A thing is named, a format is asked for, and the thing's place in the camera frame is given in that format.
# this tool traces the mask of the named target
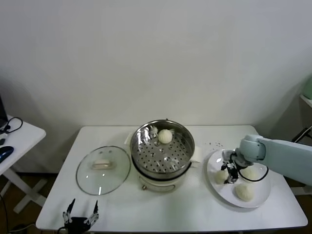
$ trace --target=stainless steel steamer basket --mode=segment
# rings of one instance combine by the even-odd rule
[[[169,144],[158,141],[157,132],[163,129],[173,133]],[[130,149],[133,163],[140,173],[155,180],[171,180],[189,169],[195,143],[183,125],[162,119],[137,129],[131,138]]]

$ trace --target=white plate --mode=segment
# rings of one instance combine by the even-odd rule
[[[217,184],[215,181],[215,173],[221,169],[223,163],[222,150],[215,152],[208,160],[207,164],[207,174],[208,179],[212,187],[216,190],[228,202],[244,208],[256,208],[264,203],[271,192],[270,178],[266,176],[263,180],[259,182],[246,182],[245,180],[239,178],[235,184]],[[256,171],[258,171],[259,177],[263,176],[266,171],[266,167],[262,164],[255,163],[252,166]],[[246,183],[253,186],[254,198],[251,201],[243,201],[237,197],[235,194],[235,186],[241,183]]]

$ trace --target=cable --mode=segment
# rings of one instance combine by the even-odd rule
[[[58,229],[58,234],[59,234],[59,232],[60,232],[62,229],[66,229],[66,228],[65,228],[65,227],[59,228],[59,229]]]
[[[232,155],[234,155],[234,154],[231,154],[231,155],[230,155],[230,160],[231,160],[232,162],[234,162],[234,161],[232,160]],[[267,176],[267,174],[269,173],[269,168],[267,167],[267,171],[265,172],[264,176],[262,176],[260,179],[255,179],[255,180],[253,180],[253,179],[248,179],[248,178],[246,178],[245,176],[243,176],[243,175],[241,174],[240,170],[237,170],[237,171],[238,171],[238,174],[239,174],[242,178],[244,178],[245,180],[248,180],[248,181],[250,181],[250,182],[259,182],[259,181],[263,180],[263,179]]]
[[[267,174],[269,173],[269,168],[267,167],[267,171],[265,172],[264,176],[262,176],[260,179],[256,179],[256,180],[247,179],[245,176],[243,176],[243,175],[240,173],[240,170],[238,171],[238,173],[239,173],[239,175],[240,175],[242,178],[244,178],[245,180],[248,180],[248,181],[250,181],[250,182],[259,182],[259,181],[263,180],[263,179],[267,176]]]
[[[12,131],[8,131],[11,128],[11,126],[9,124],[14,119],[18,119],[20,121],[20,126],[18,128],[16,128],[16,129],[12,130]],[[10,118],[10,120],[6,123],[6,126],[4,127],[4,132],[7,133],[7,134],[15,132],[15,131],[17,131],[18,129],[20,129],[23,126],[23,123],[24,123],[23,120],[21,118],[19,118],[19,117]]]
[[[1,194],[0,194],[0,197],[1,197],[1,201],[3,202],[4,211],[5,211],[6,232],[9,233],[8,212],[7,212],[7,210],[6,210],[6,206],[5,206],[5,203],[4,203],[4,200],[3,200],[3,197],[1,196]]]
[[[28,225],[27,225],[26,227],[24,227],[24,228],[10,231],[9,234],[10,234],[10,233],[16,233],[16,232],[23,231],[23,230],[29,228],[30,226],[36,226],[36,224],[35,224],[35,223],[30,223],[30,224],[28,224]]]

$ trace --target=computer mouse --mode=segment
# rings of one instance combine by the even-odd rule
[[[9,157],[14,151],[12,146],[3,146],[0,148],[0,163]]]

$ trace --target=glass lid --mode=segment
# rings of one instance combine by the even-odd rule
[[[130,157],[122,148],[104,146],[91,151],[80,162],[76,181],[84,192],[103,195],[114,191],[128,177]]]

